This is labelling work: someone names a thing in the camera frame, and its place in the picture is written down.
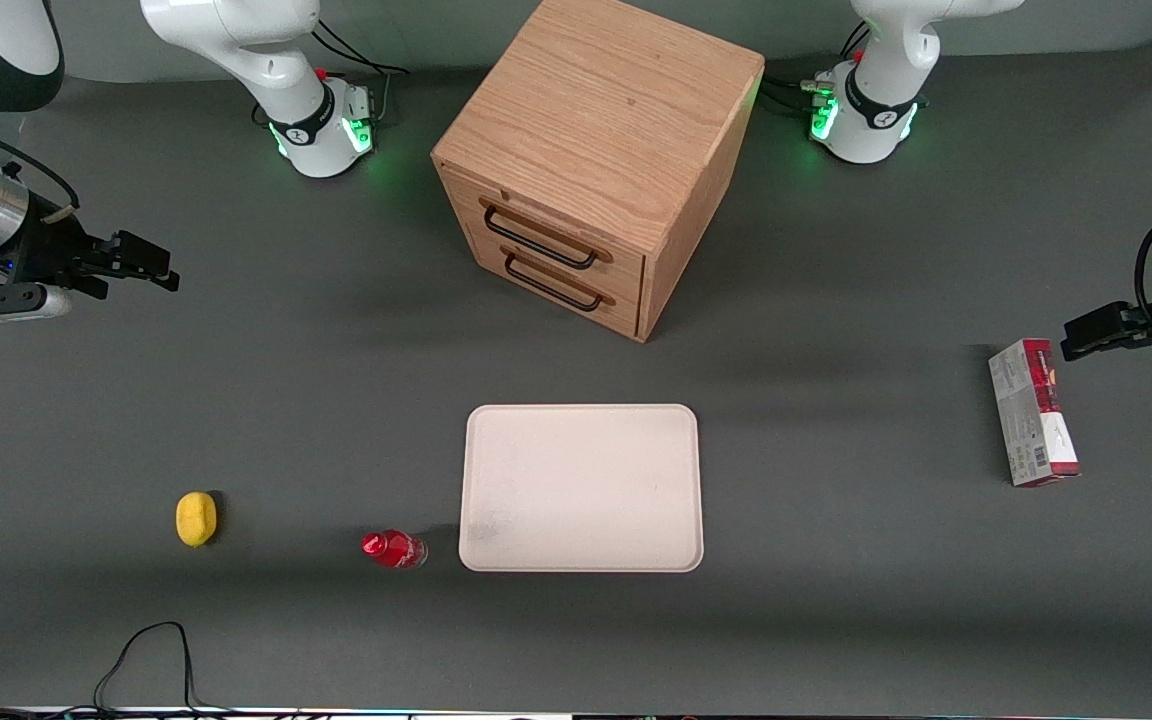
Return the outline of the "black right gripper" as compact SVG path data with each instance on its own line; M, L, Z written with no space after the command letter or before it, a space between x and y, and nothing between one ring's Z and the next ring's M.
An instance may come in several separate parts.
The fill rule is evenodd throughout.
M41 222L29 211L18 232L0 247L0 285L50 285L108 300L109 279L145 281L179 291L172 255L132 232L101 238L84 232L76 217Z

